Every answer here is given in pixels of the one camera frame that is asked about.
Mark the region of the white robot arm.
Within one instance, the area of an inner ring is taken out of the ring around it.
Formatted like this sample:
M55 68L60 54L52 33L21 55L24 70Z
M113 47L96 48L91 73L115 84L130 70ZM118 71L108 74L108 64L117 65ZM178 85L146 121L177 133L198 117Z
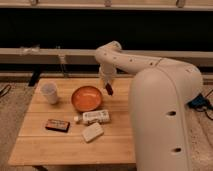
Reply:
M192 171L186 104L203 88L199 69L174 59L126 54L112 41L95 50L104 88L116 71L134 76L129 89L129 113L137 171Z

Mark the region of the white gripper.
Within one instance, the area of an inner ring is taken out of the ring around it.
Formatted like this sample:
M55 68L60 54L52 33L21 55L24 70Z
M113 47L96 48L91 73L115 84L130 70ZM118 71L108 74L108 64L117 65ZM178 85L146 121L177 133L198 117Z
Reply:
M112 84L113 79L116 77L117 70L115 67L99 67L99 76L103 82L103 85Z

